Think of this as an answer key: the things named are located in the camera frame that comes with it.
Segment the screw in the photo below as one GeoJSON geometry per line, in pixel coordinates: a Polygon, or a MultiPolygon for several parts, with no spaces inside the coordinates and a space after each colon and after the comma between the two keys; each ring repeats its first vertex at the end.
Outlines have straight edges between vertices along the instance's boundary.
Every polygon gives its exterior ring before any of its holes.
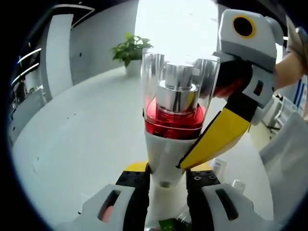
{"type": "Polygon", "coordinates": [[[201,177],[194,177],[194,180],[201,180],[201,177]]]}
{"type": "Polygon", "coordinates": [[[120,180],[127,180],[128,177],[120,177],[120,180]]]}

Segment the table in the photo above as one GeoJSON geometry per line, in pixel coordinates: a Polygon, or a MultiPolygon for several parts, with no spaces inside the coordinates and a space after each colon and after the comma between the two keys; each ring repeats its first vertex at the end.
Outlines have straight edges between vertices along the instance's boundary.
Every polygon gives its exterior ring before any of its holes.
{"type": "MultiPolygon", "coordinates": [[[[212,101],[206,124],[224,104],[212,101]]],[[[73,220],[89,196],[115,183],[129,164],[147,159],[141,107],[140,79],[127,78],[118,68],[64,91],[28,122],[13,147],[13,162],[29,200],[48,224],[73,220]]],[[[245,134],[221,158],[227,161],[224,182],[245,182],[256,212],[270,218],[270,186],[250,137],[245,134]]],[[[147,222],[178,213],[186,203],[184,180],[177,191],[151,187],[147,222]],[[153,198],[160,200],[153,203],[153,198]]]]}

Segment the person's arm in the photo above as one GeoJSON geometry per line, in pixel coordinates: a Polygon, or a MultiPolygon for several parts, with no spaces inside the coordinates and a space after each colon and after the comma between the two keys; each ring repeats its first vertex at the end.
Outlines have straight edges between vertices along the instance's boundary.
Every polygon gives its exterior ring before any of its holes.
{"type": "Polygon", "coordinates": [[[276,90],[296,83],[307,72],[307,60],[303,42],[288,17],[287,26],[289,38],[287,52],[289,53],[280,63],[276,64],[276,90]]]}

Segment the green plant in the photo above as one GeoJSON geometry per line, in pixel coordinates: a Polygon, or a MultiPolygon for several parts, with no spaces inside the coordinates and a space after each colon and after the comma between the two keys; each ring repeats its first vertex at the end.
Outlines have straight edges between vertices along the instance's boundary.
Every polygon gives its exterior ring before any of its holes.
{"type": "Polygon", "coordinates": [[[124,62],[125,67],[128,66],[132,60],[142,59],[142,49],[153,47],[149,43],[148,38],[141,38],[140,36],[131,35],[130,33],[125,34],[126,41],[113,47],[111,50],[113,52],[112,60],[119,60],[124,62]]]}

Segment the transparent cover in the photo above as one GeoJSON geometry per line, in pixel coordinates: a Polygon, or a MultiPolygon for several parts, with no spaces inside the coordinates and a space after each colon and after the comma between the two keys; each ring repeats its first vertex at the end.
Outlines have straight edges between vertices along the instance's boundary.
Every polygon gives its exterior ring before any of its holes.
{"type": "Polygon", "coordinates": [[[141,78],[146,130],[173,139],[198,138],[214,93],[218,70],[219,58],[216,56],[172,56],[155,49],[144,49],[141,78]]]}

